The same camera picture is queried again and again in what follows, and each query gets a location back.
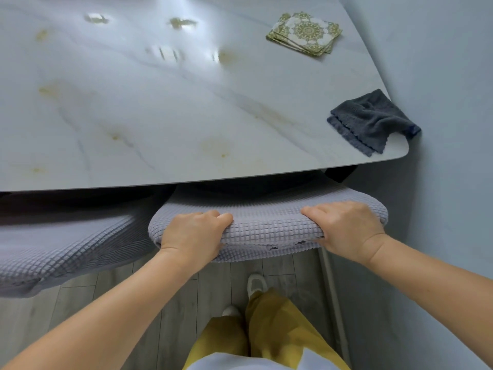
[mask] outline left hand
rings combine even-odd
[[[218,255],[222,233],[232,222],[233,215],[217,210],[178,214],[164,230],[159,253],[174,255],[193,275]]]

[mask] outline forearm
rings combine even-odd
[[[138,272],[20,353],[4,370],[120,369],[189,274],[173,252],[158,253]]]
[[[388,236],[367,267],[416,301],[493,367],[493,280]]]

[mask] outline gray textured seat cover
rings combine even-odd
[[[303,206],[348,200],[367,204],[386,224],[387,209],[378,200],[321,174],[309,183],[256,200],[239,200],[192,184],[179,185],[152,217],[149,235],[160,246],[163,230],[177,214],[218,209],[232,213],[234,222],[224,232],[221,242],[226,246],[214,261],[291,254],[318,247],[318,243],[310,240],[324,235],[320,227],[300,213]]]
[[[101,208],[0,200],[0,296],[29,297],[78,275],[138,260],[155,248],[147,226],[159,195]]]

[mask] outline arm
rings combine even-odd
[[[158,312],[219,252],[231,214],[179,215],[161,250],[128,279],[12,359],[4,370],[120,369]]]
[[[385,235],[361,203],[305,207],[324,231],[320,243],[356,261],[413,299],[493,368],[493,280],[424,255]]]

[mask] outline sneaker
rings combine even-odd
[[[251,298],[251,296],[257,291],[267,292],[267,283],[264,276],[260,274],[251,274],[248,277],[246,290],[248,292],[248,298]]]
[[[240,317],[243,318],[242,313],[238,310],[238,308],[234,305],[229,305],[225,310],[222,311],[222,316],[229,317]]]

